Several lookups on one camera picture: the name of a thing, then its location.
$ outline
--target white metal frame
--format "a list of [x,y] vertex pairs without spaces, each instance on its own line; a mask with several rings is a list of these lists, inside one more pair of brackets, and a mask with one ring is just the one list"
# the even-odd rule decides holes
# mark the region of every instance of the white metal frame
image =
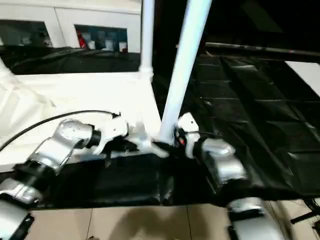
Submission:
[[0,4],[0,20],[44,22],[53,47],[65,47],[59,21],[53,7]]
[[140,72],[153,73],[152,55],[154,41],[155,0],[144,0],[142,10],[142,49]]

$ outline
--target black plastic sheet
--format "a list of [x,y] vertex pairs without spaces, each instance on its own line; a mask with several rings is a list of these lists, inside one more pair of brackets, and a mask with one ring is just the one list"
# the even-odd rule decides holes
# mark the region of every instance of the black plastic sheet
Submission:
[[[56,48],[0,48],[15,74],[128,72],[138,54]],[[154,56],[153,90],[162,114],[173,62]],[[38,208],[183,205],[224,206],[232,198],[320,197],[320,98],[284,62],[198,57],[181,114],[191,112],[202,132],[236,148],[250,185],[213,195],[193,160],[153,155],[65,166]],[[0,181],[12,173],[0,174]]]

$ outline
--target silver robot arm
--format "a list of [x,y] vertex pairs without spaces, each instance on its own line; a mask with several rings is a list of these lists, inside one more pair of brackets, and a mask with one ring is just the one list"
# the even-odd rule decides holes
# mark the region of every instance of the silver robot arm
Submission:
[[0,184],[0,240],[22,240],[34,218],[27,210],[41,201],[43,192],[59,175],[74,149],[91,148],[99,154],[105,144],[128,133],[127,122],[115,117],[101,130],[78,120],[62,121],[26,162],[14,166],[14,177]]
[[[232,187],[229,190],[237,190],[241,185],[249,183],[249,176],[235,156],[235,149],[222,139],[201,136],[190,113],[179,118],[174,135],[176,144],[184,147],[185,155],[204,166],[207,182],[215,195],[219,196],[230,183]],[[260,198],[230,199],[226,208],[231,223],[228,231],[232,240],[285,239]]]

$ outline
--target tiled floor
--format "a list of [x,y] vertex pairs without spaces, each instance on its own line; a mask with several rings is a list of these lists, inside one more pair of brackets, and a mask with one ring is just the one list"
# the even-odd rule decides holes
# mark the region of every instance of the tiled floor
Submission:
[[[313,219],[288,224],[309,210],[301,201],[267,202],[270,215],[293,240],[320,240]],[[180,207],[110,207],[35,211],[27,240],[229,240],[224,208],[209,204]]]

